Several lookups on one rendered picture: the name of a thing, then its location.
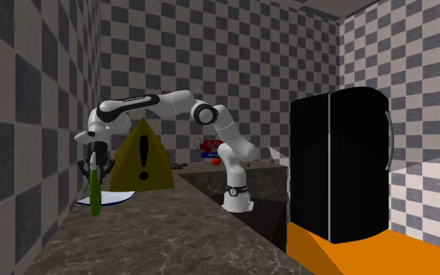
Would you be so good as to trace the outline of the black refrigerator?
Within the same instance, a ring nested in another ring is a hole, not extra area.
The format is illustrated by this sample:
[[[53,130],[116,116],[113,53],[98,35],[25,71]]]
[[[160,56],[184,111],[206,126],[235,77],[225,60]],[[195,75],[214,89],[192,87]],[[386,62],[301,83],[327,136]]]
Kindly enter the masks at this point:
[[[290,220],[334,244],[388,229],[388,98],[350,87],[290,104]]]

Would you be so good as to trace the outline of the yellow triangular warning sign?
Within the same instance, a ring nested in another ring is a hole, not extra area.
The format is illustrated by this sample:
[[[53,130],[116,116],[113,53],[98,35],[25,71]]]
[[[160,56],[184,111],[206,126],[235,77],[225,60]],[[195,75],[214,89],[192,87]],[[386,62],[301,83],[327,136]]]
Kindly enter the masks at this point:
[[[114,154],[109,191],[157,191],[174,189],[167,150],[145,118]]]

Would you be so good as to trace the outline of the white plate with blue rim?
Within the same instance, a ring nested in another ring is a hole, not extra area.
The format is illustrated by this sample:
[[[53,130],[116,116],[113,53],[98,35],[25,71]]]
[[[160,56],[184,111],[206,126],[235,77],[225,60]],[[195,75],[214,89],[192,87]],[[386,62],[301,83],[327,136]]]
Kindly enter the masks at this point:
[[[101,191],[101,206],[118,205],[133,195],[134,191]]]

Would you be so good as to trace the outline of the green bottle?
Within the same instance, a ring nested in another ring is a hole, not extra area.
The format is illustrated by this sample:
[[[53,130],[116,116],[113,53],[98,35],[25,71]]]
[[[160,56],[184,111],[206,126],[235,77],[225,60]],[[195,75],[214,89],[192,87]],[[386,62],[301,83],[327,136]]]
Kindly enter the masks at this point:
[[[92,152],[89,163],[89,203],[92,216],[98,216],[102,207],[101,181],[98,172],[96,152]]]

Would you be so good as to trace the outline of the dark robot stand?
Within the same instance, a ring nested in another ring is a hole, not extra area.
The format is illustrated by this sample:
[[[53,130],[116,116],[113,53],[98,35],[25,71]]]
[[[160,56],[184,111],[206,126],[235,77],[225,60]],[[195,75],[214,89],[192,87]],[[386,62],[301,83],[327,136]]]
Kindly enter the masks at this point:
[[[281,251],[286,252],[286,202],[253,198],[251,212],[233,213],[247,226],[262,235]]]

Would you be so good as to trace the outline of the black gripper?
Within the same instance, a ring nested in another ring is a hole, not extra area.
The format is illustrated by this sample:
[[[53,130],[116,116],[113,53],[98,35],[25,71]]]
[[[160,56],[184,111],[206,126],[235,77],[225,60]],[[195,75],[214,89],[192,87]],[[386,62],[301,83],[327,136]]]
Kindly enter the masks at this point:
[[[89,171],[85,169],[86,163],[90,162],[92,153],[96,154],[96,162],[97,163],[105,163],[104,165],[99,167],[99,176],[101,178],[106,177],[111,173],[115,160],[108,159],[108,145],[103,141],[93,141],[88,144],[87,147],[87,158],[86,162],[84,160],[79,160],[77,162],[77,166],[81,172],[81,174],[85,177],[89,176]]]

